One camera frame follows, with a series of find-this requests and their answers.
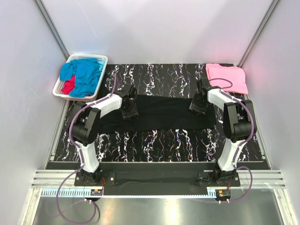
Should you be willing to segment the black t-shirt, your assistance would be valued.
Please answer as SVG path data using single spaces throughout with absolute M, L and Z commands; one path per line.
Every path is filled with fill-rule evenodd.
M 214 106 L 206 113 L 190 111 L 191 98 L 138 95 L 135 101 L 138 117 L 125 119 L 121 110 L 114 110 L 96 124 L 98 133 L 142 132 L 151 130 L 213 129 L 216 125 Z

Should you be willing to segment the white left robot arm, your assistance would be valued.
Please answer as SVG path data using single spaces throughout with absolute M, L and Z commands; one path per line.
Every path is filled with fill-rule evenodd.
M 99 100 L 89 104 L 83 102 L 76 104 L 68 134 L 80 157 L 80 168 L 76 170 L 77 180 L 92 186 L 104 182 L 94 144 L 98 135 L 97 125 L 102 117 L 113 111 L 120 111 L 123 119 L 136 119 L 138 117 L 136 98 L 136 88 L 126 84 L 123 89 L 113 90 Z

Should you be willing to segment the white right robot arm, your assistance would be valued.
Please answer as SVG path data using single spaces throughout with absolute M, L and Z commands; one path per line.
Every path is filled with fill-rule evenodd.
M 218 86 L 211 86 L 207 78 L 197 81 L 198 92 L 194 95 L 189 110 L 196 115 L 205 115 L 210 106 L 223 111 L 225 145 L 206 182 L 225 186 L 236 178 L 238 156 L 245 144 L 257 131 L 255 112 L 251 100 L 238 99 Z

